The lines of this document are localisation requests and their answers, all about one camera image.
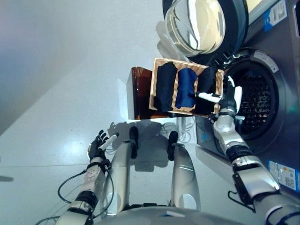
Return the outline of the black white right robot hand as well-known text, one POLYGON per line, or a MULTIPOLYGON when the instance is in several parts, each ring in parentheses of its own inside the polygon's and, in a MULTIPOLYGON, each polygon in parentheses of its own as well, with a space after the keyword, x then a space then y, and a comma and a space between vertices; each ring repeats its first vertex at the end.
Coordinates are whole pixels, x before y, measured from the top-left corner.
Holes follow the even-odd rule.
POLYGON ((240 110, 243 89, 241 86, 235 85, 235 82, 231 76, 227 76, 226 79, 227 88, 226 92, 222 95, 197 91, 195 93, 195 97, 207 100, 215 104, 218 103, 220 104, 221 108, 225 108, 225 106, 222 106, 222 104, 233 103, 233 108, 235 112, 238 113, 240 110))

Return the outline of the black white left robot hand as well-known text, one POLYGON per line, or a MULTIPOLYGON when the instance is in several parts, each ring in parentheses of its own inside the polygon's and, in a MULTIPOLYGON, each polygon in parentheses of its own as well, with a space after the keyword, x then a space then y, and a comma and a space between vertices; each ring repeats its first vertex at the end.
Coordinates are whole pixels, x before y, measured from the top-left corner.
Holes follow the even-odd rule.
POLYGON ((96 135, 95 139, 91 142, 88 147, 88 157, 90 162, 94 158, 100 158, 101 160, 106 160, 105 151, 109 145, 111 145, 117 138, 119 133, 116 132, 111 136, 107 136, 104 130, 100 130, 96 135))

